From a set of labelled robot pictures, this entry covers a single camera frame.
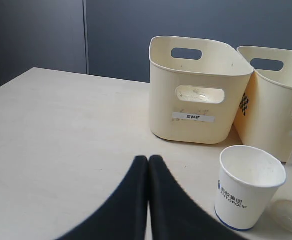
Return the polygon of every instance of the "white paper cup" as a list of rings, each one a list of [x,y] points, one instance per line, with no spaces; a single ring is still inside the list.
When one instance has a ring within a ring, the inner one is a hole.
[[[224,149],[220,165],[216,215],[227,227],[248,231],[285,183],[285,168],[269,153],[244,145]]]

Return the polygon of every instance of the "bin rim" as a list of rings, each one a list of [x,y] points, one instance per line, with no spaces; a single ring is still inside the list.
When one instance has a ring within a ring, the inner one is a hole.
[[[239,46],[239,47],[237,47],[237,52],[245,59],[245,61],[247,62],[247,63],[249,63],[247,60],[246,60],[246,58],[240,53],[240,51],[239,51],[239,49],[241,49],[241,48],[259,48],[259,49],[272,49],[272,50],[280,50],[280,51],[285,51],[285,52],[292,52],[292,50],[287,50],[287,49],[281,49],[281,48],[272,48],[272,47],[263,47],[263,46],[249,46],[249,45],[246,45],[246,46]],[[279,86],[279,87],[282,87],[282,88],[285,88],[285,89],[290,89],[290,90],[292,90],[292,86],[288,86],[288,85],[286,85],[286,84],[282,84],[282,83],[279,83],[279,82],[277,82],[277,81],[274,81],[274,80],[271,80],[270,78],[268,78],[268,77],[265,77],[264,75],[262,75],[257,69],[255,69],[253,66],[251,66],[253,69],[254,69],[254,72],[258,75],[258,76],[260,76],[262,79],[264,79],[264,80],[266,80],[266,81],[268,81],[268,82],[270,82],[270,83],[272,83],[272,84],[275,84],[275,85],[277,85],[277,86]]]
[[[189,75],[201,75],[201,76],[211,76],[211,77],[224,77],[224,78],[234,78],[234,77],[249,76],[254,72],[254,68],[249,63],[247,65],[247,67],[250,68],[250,71],[247,71],[246,74],[232,74],[232,75],[229,75],[229,74],[212,74],[212,73],[204,73],[204,72],[198,72],[198,71],[177,70],[177,69],[173,69],[173,68],[169,68],[169,67],[165,67],[165,66],[159,65],[159,64],[155,63],[152,60],[152,57],[151,57],[151,49],[152,49],[152,45],[153,45],[152,43],[156,39],[159,39],[159,38],[177,38],[177,39],[193,39],[193,40],[210,41],[210,42],[215,42],[215,43],[219,43],[219,44],[225,45],[226,47],[230,48],[231,51],[235,51],[236,52],[236,50],[232,46],[230,46],[227,43],[222,42],[222,41],[216,41],[216,40],[205,39],[205,38],[195,38],[195,37],[164,36],[164,35],[163,36],[155,36],[150,41],[149,50],[148,50],[148,56],[149,56],[150,63],[153,64],[154,66],[156,66],[157,68],[160,68],[160,69],[163,69],[163,70],[166,70],[166,71],[169,71],[169,72],[173,72],[173,73],[189,74]],[[240,57],[241,60],[243,60],[243,61],[245,61],[247,63],[247,60],[241,54],[238,54],[238,57]]]

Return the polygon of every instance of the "table surface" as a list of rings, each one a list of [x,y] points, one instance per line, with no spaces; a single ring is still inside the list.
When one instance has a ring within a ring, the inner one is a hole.
[[[0,240],[50,240],[90,216],[136,155],[162,155],[213,218],[219,154],[241,144],[171,142],[148,124],[149,84],[33,68],[0,87]],[[292,240],[264,213],[248,239]],[[150,221],[146,239],[152,239]]]

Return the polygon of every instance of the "cream storage bin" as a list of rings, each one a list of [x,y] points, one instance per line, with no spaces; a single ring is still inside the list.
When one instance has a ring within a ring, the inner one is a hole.
[[[175,50],[202,53],[200,59],[173,57]],[[151,131],[173,141],[216,144],[230,132],[254,69],[231,46],[175,36],[151,40]]]
[[[243,144],[287,162],[292,151],[292,50],[241,46],[237,51],[249,63],[281,63],[282,69],[255,69],[234,124]]]

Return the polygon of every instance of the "bin handle hole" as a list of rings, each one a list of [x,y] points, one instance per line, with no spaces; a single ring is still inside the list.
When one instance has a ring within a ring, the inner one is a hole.
[[[171,56],[174,59],[199,60],[202,58],[203,53],[201,50],[197,49],[175,47],[171,50]]]
[[[278,72],[283,69],[284,63],[278,60],[254,58],[250,61],[254,69]]]
[[[193,103],[220,104],[225,100],[222,89],[198,86],[180,85],[176,88],[176,95],[181,101]]]

